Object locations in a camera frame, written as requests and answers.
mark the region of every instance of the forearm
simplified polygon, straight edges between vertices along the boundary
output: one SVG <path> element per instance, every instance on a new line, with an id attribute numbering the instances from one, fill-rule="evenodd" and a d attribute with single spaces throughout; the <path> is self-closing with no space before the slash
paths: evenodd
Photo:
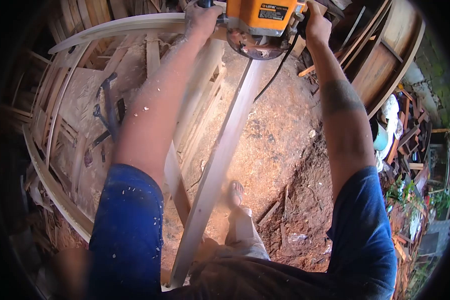
<path id="1" fill-rule="evenodd" d="M 333 198 L 357 171 L 375 165 L 365 107 L 326 44 L 310 43 L 320 83 L 323 130 L 330 159 Z"/>
<path id="2" fill-rule="evenodd" d="M 127 110 L 115 146 L 115 163 L 134 166 L 161 185 L 177 114 L 200 48 L 192 40 L 179 43 L 147 78 Z"/>

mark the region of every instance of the power cord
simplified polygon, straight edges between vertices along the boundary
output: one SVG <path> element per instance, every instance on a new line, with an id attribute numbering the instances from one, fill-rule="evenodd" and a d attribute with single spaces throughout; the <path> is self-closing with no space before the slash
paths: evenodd
<path id="1" fill-rule="evenodd" d="M 255 97 L 255 100 L 253 100 L 253 103 L 255 103 L 255 101 L 258 100 L 258 98 L 260 98 L 261 95 L 263 95 L 265 93 L 265 91 L 267 90 L 267 88 L 272 84 L 272 82 L 275 80 L 275 78 L 277 77 L 278 73 L 280 72 L 280 70 L 282 69 L 282 66 L 285 63 L 285 60 L 287 59 L 287 57 L 290 55 L 290 53 L 292 52 L 293 48 L 295 47 L 295 44 L 297 43 L 297 40 L 299 39 L 299 34 L 295 34 L 295 38 L 293 39 L 292 45 L 288 48 L 288 51 L 285 53 L 285 56 L 282 59 L 282 62 L 280 63 L 280 65 L 278 66 L 277 71 L 275 72 L 275 74 L 273 75 L 273 77 L 270 79 L 270 81 L 268 81 L 267 85 L 262 89 L 262 91 L 258 94 L 258 96 Z"/>

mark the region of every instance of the bucket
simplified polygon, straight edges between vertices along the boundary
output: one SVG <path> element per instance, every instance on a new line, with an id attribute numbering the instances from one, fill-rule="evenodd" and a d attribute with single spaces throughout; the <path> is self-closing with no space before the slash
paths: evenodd
<path id="1" fill-rule="evenodd" d="M 383 151 L 388 144 L 387 130 L 375 118 L 370 120 L 370 127 L 372 129 L 373 149 Z"/>

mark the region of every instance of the hand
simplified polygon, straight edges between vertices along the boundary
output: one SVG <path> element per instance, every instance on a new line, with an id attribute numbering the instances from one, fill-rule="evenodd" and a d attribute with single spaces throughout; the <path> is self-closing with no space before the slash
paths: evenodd
<path id="1" fill-rule="evenodd" d="M 310 10 L 310 19 L 305 28 L 307 46 L 325 45 L 328 47 L 332 23 L 322 16 L 315 1 L 308 1 L 306 5 Z"/>
<path id="2" fill-rule="evenodd" d="M 201 47 L 214 33 L 217 17 L 223 13 L 223 9 L 218 5 L 202 8 L 197 2 L 193 0 L 185 8 L 185 38 Z"/>

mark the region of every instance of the forearm tattoo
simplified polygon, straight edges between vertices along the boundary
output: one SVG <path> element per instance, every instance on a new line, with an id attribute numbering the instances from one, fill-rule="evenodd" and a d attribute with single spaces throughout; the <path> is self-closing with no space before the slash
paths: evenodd
<path id="1" fill-rule="evenodd" d="M 362 101 L 347 80 L 332 80 L 320 87 L 320 101 L 323 117 L 339 111 L 363 110 Z"/>

